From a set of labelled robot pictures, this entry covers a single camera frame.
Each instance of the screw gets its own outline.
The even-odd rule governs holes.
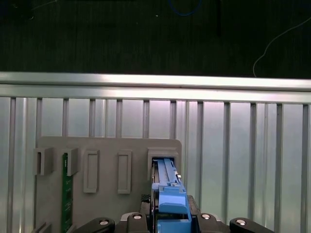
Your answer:
[[[245,226],[246,225],[246,222],[244,220],[241,220],[241,219],[236,220],[236,223],[238,223],[241,226]]]
[[[99,224],[101,224],[102,226],[104,226],[104,225],[107,225],[108,223],[109,223],[108,221],[103,220],[103,221],[100,221],[100,223],[99,223]]]
[[[207,219],[210,219],[210,216],[207,215],[207,214],[203,214],[203,215],[201,215],[201,217],[204,218],[204,219],[206,219],[206,220],[207,220]]]
[[[134,219],[141,219],[141,215],[134,215],[133,218]]]

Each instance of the dark background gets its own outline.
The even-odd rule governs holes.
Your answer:
[[[0,70],[253,76],[278,34],[311,17],[310,0],[202,0],[181,17],[167,0],[59,0],[0,24]],[[49,0],[33,0],[33,6]],[[197,0],[172,0],[181,12]],[[275,41],[259,77],[311,77],[311,21]]]

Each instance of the blue plastic clip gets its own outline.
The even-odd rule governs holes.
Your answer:
[[[160,219],[158,233],[191,233],[191,214],[187,192],[171,159],[154,159],[157,162],[159,183],[152,189],[159,192],[159,213],[187,215],[188,219]]]

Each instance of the ram module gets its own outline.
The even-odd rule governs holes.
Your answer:
[[[66,233],[72,226],[72,185],[73,177],[67,176],[68,154],[64,153],[62,157],[62,215],[61,215],[61,233]]]

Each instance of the white wire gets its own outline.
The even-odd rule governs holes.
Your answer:
[[[267,50],[268,50],[268,48],[270,47],[270,45],[271,45],[276,39],[278,39],[279,37],[283,36],[284,34],[288,33],[289,31],[291,31],[291,30],[293,30],[293,29],[299,28],[300,26],[304,25],[306,22],[308,22],[308,21],[310,21],[310,20],[311,20],[311,17],[308,18],[306,21],[304,21],[304,22],[298,24],[297,26],[294,26],[294,27],[292,27],[292,28],[286,30],[286,31],[283,32],[282,34],[280,34],[280,35],[278,35],[277,37],[275,37],[275,38],[268,44],[268,46],[266,47],[266,49],[265,49],[263,55],[260,56],[260,57],[255,61],[254,65],[253,65],[253,74],[254,74],[254,76],[255,76],[256,78],[257,78],[257,76],[256,76],[256,74],[255,74],[255,66],[256,66],[257,62],[259,62],[259,60],[260,60],[261,58],[263,58],[263,57],[266,55]]]
[[[54,2],[57,2],[57,0],[49,1],[49,2],[47,2],[47,3],[45,3],[45,4],[36,6],[36,7],[34,7],[34,8],[32,9],[32,11],[35,10],[35,9],[38,9],[38,8],[40,8],[40,7],[42,7],[42,6],[46,6],[46,5],[49,5],[49,4],[51,4],[51,3],[54,3]]]

